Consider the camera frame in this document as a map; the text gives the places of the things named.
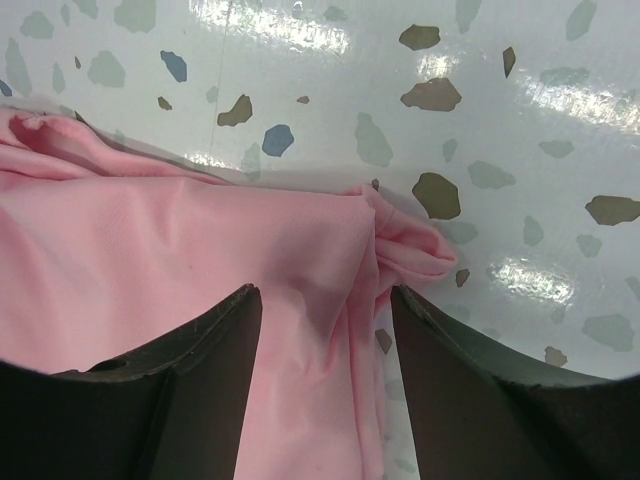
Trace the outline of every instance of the terrazzo pattern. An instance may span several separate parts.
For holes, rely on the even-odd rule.
[[[18,2],[0,19],[0,101],[237,183],[375,184],[460,252],[428,292],[449,315],[553,365],[637,373],[640,12],[400,6]],[[386,478],[415,479],[388,312],[377,330]]]

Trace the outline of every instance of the towel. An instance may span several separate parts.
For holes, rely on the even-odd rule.
[[[237,480],[382,478],[374,317],[393,285],[423,288],[456,263],[368,186],[230,185],[8,109],[0,232],[0,357],[44,373],[89,369],[260,288]]]

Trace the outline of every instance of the pink cloth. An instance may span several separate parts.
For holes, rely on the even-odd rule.
[[[381,478],[374,315],[392,285],[420,288],[456,262],[368,186],[232,186],[12,110],[0,110],[0,231],[0,356],[43,372],[88,369],[244,283],[261,289],[239,480]]]

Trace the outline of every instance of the black plastic part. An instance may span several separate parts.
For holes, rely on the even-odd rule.
[[[640,479],[640,376],[547,365],[406,287],[391,303],[423,480]]]
[[[0,363],[0,479],[232,480],[261,314],[245,286],[88,372]]]

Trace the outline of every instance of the folded cloth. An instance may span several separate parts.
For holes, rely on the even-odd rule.
[[[368,186],[233,186],[6,109],[0,231],[0,357],[45,373],[88,369],[260,288],[239,480],[382,477],[374,316],[393,285],[421,288],[456,262]]]

